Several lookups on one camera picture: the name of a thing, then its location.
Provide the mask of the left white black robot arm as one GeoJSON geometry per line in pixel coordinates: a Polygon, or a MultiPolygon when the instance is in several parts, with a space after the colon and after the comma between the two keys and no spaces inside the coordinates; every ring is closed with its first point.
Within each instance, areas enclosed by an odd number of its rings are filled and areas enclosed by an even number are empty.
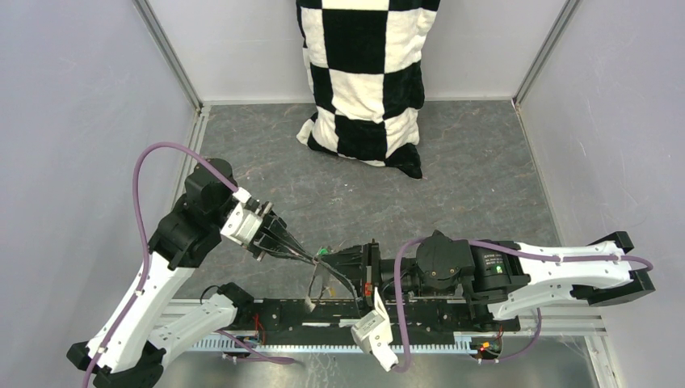
{"type": "Polygon", "coordinates": [[[167,366],[205,336],[248,327],[254,299],[234,283],[164,327],[158,319],[180,287],[223,240],[256,259],[269,255],[311,264],[313,256],[288,232],[271,204],[237,186],[219,158],[196,166],[185,191],[146,243],[145,260],[103,329],[76,343],[68,359],[93,387],[151,387],[167,366]]]}

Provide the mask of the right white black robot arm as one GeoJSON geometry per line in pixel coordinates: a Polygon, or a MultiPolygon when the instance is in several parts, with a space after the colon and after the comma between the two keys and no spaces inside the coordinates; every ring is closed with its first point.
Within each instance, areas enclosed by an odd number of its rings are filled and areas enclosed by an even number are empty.
{"type": "Polygon", "coordinates": [[[559,301],[615,306],[655,291],[652,264],[630,254],[624,231],[581,247],[537,247],[523,242],[449,238],[440,231],[410,242],[404,251],[382,259],[377,243],[324,254],[332,276],[366,310],[380,299],[388,305],[431,306],[455,302],[469,324],[486,330],[520,313],[559,301]]]}

